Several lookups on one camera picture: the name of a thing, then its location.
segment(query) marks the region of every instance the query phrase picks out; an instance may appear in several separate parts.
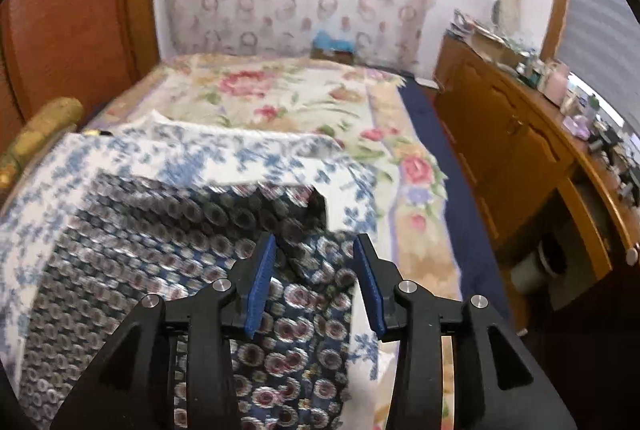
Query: floral bedspread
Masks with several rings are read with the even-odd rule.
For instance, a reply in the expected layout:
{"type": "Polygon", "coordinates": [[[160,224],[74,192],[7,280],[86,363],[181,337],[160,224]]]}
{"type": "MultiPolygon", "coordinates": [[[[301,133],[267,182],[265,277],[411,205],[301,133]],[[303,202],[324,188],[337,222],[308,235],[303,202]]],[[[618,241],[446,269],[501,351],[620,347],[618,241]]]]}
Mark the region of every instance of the floral bedspread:
{"type": "MultiPolygon", "coordinates": [[[[91,126],[122,129],[156,110],[177,122],[331,137],[377,177],[378,254],[392,260],[406,279],[458,299],[459,270],[443,216],[446,176],[415,134],[398,92],[403,84],[394,74],[330,61],[196,54],[160,64],[91,126]]],[[[351,366],[367,370],[378,388],[375,399],[367,395],[346,403],[343,417],[383,428],[397,346],[378,346],[372,333],[353,338],[351,366]]],[[[452,428],[450,341],[443,339],[443,346],[443,428],[452,428]]],[[[357,396],[353,386],[350,392],[357,396]]]]}

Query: drawer knob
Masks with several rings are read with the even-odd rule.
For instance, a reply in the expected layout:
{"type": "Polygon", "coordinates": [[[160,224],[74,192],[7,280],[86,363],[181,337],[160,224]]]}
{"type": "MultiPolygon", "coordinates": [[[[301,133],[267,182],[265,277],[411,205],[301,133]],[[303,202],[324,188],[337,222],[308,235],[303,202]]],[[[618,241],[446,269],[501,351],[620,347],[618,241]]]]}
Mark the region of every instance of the drawer knob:
{"type": "Polygon", "coordinates": [[[638,263],[638,250],[635,247],[630,247],[626,250],[626,263],[629,266],[634,266],[638,263]]]}
{"type": "Polygon", "coordinates": [[[520,128],[522,128],[523,126],[524,123],[520,119],[518,119],[516,116],[512,116],[511,120],[509,121],[509,128],[507,130],[507,133],[509,135],[514,135],[514,133],[520,130],[520,128]]]}

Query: wooden headboard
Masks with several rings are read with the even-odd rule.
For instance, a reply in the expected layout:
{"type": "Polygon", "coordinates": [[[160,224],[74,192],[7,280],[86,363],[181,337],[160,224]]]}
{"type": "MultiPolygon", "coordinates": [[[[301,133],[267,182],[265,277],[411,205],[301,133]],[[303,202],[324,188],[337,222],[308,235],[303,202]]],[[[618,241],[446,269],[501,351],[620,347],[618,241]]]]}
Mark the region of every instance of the wooden headboard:
{"type": "Polygon", "coordinates": [[[4,0],[0,28],[0,152],[51,99],[91,115],[159,60],[152,0],[4,0]]]}

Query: cylindrical container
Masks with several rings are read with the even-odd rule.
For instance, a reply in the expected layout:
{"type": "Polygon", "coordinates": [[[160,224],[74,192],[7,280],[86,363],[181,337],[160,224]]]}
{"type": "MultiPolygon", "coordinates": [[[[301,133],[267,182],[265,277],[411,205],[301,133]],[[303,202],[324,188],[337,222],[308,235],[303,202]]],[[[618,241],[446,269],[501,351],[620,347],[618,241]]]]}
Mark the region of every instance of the cylindrical container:
{"type": "Polygon", "coordinates": [[[558,278],[565,270],[562,248],[552,235],[545,235],[536,250],[511,269],[511,283],[518,293],[527,295],[558,278]]]}
{"type": "Polygon", "coordinates": [[[546,78],[544,94],[557,106],[561,106],[569,84],[569,67],[558,63],[556,69],[546,78]]]}

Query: navy floral fabric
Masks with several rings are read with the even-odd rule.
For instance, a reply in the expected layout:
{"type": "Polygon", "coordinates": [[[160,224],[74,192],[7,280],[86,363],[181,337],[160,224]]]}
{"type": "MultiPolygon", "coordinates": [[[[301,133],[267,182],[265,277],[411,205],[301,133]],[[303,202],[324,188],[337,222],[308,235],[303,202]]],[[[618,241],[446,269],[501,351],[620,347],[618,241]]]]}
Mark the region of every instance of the navy floral fabric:
{"type": "MultiPolygon", "coordinates": [[[[327,233],[311,187],[176,188],[100,174],[55,246],[31,314],[19,399],[48,428],[82,371],[146,294],[178,299],[225,277],[263,230],[278,257],[252,342],[232,342],[243,429],[338,425],[355,273],[353,235],[327,233]]],[[[188,428],[186,337],[178,342],[174,423],[188,428]]]]}

